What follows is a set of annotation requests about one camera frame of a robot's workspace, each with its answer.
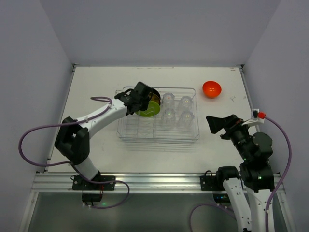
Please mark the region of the yellow patterned plate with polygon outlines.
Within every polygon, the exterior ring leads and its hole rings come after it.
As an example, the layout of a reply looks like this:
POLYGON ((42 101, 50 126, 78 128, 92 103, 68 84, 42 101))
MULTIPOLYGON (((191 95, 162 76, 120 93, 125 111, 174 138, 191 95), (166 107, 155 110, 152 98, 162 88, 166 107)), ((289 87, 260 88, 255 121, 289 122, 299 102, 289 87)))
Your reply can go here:
POLYGON ((154 88, 152 88, 152 91, 150 92, 150 100, 157 103, 159 106, 161 105, 160 93, 154 88))

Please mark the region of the lime green plate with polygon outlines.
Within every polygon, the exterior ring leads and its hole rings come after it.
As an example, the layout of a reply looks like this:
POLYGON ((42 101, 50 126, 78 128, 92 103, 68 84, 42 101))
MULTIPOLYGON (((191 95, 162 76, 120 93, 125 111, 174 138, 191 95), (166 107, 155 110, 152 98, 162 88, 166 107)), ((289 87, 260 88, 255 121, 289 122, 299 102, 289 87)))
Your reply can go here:
POLYGON ((159 114, 161 107, 155 101, 149 101, 148 108, 145 111, 137 111, 135 114, 141 117, 154 117, 159 114))

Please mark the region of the orange bowl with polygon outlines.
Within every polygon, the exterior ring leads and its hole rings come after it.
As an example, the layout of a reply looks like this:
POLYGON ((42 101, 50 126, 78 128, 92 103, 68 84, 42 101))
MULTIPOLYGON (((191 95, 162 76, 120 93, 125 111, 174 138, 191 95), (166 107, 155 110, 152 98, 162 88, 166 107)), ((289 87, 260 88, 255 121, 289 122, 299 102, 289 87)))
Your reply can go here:
POLYGON ((216 98, 222 92, 222 87, 215 81, 207 81, 202 86, 203 93, 208 98, 216 98))

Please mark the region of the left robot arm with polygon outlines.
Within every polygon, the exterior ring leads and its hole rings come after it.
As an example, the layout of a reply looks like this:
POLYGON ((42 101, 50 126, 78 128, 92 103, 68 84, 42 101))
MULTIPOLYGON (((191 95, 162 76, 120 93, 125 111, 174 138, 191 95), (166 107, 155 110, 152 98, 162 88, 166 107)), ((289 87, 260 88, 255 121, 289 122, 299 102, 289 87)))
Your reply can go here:
POLYGON ((92 113, 73 119, 65 118, 58 131, 55 148, 65 156, 73 169, 85 180, 92 182, 99 170, 91 161, 90 139, 112 122, 148 109, 151 100, 160 100, 161 96, 152 87, 138 82, 134 88, 120 92, 110 99, 93 97, 107 104, 92 113))

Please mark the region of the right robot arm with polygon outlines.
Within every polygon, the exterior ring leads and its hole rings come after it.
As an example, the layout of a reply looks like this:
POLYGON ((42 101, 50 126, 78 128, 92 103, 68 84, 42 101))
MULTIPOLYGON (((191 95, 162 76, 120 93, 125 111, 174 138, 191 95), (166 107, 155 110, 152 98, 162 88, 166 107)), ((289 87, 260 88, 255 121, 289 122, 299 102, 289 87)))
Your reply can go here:
POLYGON ((249 133, 249 127, 264 123, 265 118, 266 115, 257 110, 249 120, 236 115, 206 116, 211 133, 225 130, 221 139, 230 140, 243 159, 238 169, 224 166, 216 172, 217 183, 227 192, 242 232, 275 230, 272 210, 275 181, 269 165, 273 141, 263 132, 249 133))

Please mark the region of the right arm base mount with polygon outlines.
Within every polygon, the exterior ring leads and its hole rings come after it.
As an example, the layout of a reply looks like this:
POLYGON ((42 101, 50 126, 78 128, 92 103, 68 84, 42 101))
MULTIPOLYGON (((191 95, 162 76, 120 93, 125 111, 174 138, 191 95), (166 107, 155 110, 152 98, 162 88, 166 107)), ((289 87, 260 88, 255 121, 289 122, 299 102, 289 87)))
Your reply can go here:
POLYGON ((201 191, 224 191, 211 170, 207 170, 199 179, 201 191))

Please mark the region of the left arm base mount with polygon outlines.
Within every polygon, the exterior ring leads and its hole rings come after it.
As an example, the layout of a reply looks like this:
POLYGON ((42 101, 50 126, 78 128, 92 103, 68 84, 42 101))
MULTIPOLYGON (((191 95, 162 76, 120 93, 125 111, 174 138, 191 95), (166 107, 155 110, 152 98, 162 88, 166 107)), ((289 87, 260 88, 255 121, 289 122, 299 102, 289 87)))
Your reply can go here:
POLYGON ((79 191, 114 191, 115 187, 115 176, 112 175, 101 175, 96 179, 97 182, 108 182, 112 181, 107 184, 93 184, 90 182, 87 182, 79 175, 73 176, 73 184, 72 184, 72 190, 79 190, 79 191))

